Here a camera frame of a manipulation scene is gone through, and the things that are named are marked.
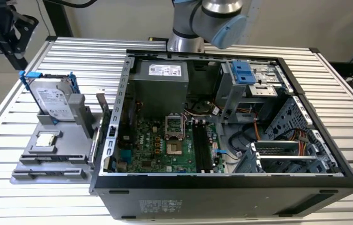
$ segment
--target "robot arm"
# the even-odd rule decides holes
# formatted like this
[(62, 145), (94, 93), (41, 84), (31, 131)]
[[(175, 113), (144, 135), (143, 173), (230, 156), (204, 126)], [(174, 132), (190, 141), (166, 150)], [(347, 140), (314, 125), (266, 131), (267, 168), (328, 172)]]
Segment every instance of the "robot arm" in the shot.
[(0, 0), (0, 54), (3, 54), (15, 70), (23, 70), (27, 62), (23, 52), (38, 20), (17, 13), (14, 1)]
[(203, 40), (216, 48), (232, 45), (242, 36), (246, 18), (242, 0), (172, 0), (172, 35), (167, 51), (203, 52)]

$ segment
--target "slotted aluminum table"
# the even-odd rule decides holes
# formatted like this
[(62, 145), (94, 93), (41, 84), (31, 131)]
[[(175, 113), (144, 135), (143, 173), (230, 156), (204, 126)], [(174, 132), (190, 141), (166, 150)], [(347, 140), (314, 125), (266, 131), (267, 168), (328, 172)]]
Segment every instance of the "slotted aluminum table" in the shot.
[[(120, 75), (124, 49), (164, 50), (164, 42), (111, 41), (62, 38), (46, 41), (26, 71), (50, 74), (74, 72), (86, 104), (99, 110), (94, 97), (105, 89), (113, 104)], [(206, 53), (282, 57), (306, 92), (320, 120), (353, 167), (353, 90), (319, 53), (307, 48), (283, 48), (234, 45), (218, 50), (206, 45)], [(87, 224), (110, 223), (111, 217), (98, 197), (90, 196), (87, 184), (11, 185), (14, 169), (22, 148), (37, 124), (37, 106), (17, 82), (0, 105), (0, 223), (17, 224)], [(147, 224), (353, 224), (353, 195), (303, 218), (156, 220)]]

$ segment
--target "power supply label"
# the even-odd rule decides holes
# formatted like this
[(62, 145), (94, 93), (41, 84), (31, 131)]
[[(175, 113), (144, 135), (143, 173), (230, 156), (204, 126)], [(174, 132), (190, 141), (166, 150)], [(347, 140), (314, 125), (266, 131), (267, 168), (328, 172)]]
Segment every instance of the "power supply label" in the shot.
[(182, 200), (139, 200), (142, 213), (179, 212)]
[(152, 76), (180, 76), (180, 66), (151, 64), (148, 75), (152, 75)]
[(37, 88), (35, 91), (49, 115), (57, 120), (71, 120), (73, 115), (63, 93), (49, 88)]

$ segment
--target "blue plastic clip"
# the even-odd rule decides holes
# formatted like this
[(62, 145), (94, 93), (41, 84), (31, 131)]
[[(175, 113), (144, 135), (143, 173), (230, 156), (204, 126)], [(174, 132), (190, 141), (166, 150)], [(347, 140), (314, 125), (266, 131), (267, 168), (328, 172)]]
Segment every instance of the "blue plastic clip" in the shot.
[(226, 150), (219, 150), (219, 149), (215, 149), (214, 152), (218, 152), (218, 153), (227, 153)]
[(25, 85), (26, 91), (30, 91), (30, 87), (29, 84), (26, 82), (26, 78), (25, 78), (25, 71), (19, 71), (18, 76), (19, 76), (19, 81), (21, 83)]
[(69, 74), (69, 79), (71, 81), (73, 93), (79, 94), (81, 91), (78, 90), (78, 85), (77, 85), (77, 81), (75, 81), (75, 75), (73, 74), (73, 72), (70, 72), (70, 74)]
[(232, 61), (231, 72), (235, 76), (238, 84), (254, 84), (256, 82), (255, 76), (251, 73), (251, 67), (247, 62)]
[(38, 73), (38, 72), (27, 72), (26, 74), (26, 78), (31, 78), (31, 79), (37, 79), (42, 76), (42, 73)]

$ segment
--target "motherboard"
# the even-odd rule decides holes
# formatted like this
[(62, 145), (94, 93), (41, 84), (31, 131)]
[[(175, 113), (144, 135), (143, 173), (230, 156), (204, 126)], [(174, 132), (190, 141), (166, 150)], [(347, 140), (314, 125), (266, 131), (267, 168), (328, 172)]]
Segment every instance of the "motherboard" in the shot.
[(222, 173), (214, 124), (179, 115), (136, 121), (135, 144), (120, 149), (118, 172)]

